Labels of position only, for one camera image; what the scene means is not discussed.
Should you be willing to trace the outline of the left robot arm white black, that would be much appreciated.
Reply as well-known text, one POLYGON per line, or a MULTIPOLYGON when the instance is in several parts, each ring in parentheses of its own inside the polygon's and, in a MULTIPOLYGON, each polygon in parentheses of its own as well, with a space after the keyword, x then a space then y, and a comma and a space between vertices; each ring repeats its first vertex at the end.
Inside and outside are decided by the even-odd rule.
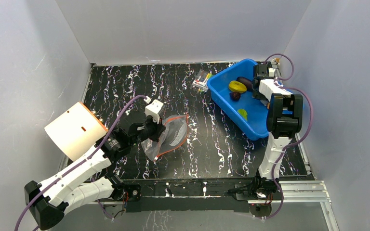
POLYGON ((128 131, 113 124, 104 135, 89 141, 87 151, 71 165, 41 182, 28 182, 24 186, 26 207, 21 215, 29 211, 38 229, 45 231, 82 205, 109 197, 121 199, 126 189, 117 177, 84 182, 129 154, 139 142, 158 141, 165 128, 161 118, 151 115, 143 122, 131 124, 128 131))

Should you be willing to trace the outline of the green toy leaf vegetable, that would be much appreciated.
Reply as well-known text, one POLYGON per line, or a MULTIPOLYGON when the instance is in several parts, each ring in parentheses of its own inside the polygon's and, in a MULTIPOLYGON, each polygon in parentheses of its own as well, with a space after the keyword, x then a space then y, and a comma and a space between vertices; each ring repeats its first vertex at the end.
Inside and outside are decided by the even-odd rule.
POLYGON ((240 108, 237 110, 238 114, 247 122, 248 121, 248 113, 245 109, 240 108))

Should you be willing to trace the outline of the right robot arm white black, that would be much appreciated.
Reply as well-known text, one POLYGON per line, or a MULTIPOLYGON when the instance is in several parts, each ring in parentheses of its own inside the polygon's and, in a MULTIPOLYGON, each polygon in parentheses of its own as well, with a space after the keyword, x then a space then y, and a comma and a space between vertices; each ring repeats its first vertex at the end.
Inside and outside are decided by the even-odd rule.
POLYGON ((265 199, 278 190, 283 155, 302 128, 304 99, 282 89, 276 78, 270 76, 266 63, 253 67, 252 90, 254 98, 268 102, 268 142, 251 187, 254 197, 265 199))

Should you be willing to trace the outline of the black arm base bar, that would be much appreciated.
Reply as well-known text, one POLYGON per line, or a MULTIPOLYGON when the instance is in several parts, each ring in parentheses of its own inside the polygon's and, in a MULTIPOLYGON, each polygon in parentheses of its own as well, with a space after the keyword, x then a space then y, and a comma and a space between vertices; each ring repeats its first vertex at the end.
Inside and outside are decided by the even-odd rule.
POLYGON ((132 180, 139 186, 138 199, 131 196, 127 212, 211 211, 248 212, 255 204, 247 187, 251 178, 197 178, 132 180))

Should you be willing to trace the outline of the purple toy eggplant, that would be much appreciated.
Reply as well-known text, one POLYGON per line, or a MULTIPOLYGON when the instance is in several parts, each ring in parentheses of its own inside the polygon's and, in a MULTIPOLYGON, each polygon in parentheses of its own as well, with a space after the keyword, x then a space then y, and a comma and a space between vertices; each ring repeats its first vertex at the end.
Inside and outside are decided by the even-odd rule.
POLYGON ((245 77, 237 77, 237 81, 242 83, 246 87, 247 91, 249 92, 253 91, 252 81, 250 79, 245 77))

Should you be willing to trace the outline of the clear zip bag orange zipper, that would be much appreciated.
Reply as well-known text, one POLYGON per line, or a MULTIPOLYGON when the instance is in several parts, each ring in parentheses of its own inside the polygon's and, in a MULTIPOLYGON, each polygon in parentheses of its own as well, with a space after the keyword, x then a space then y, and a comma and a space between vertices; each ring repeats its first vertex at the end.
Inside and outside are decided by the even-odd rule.
POLYGON ((159 141, 147 139, 141 147, 147 158, 156 161, 160 156, 178 149, 184 144, 188 135, 188 114, 172 115, 162 121, 165 130, 159 141))

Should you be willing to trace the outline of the dark red toy plum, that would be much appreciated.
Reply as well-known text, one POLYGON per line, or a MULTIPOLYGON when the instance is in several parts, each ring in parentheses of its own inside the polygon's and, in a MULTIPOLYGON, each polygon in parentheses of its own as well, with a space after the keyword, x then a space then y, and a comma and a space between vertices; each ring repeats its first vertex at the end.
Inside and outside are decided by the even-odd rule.
POLYGON ((238 102, 241 98, 241 93, 240 92, 231 92, 230 94, 230 99, 234 102, 238 102))

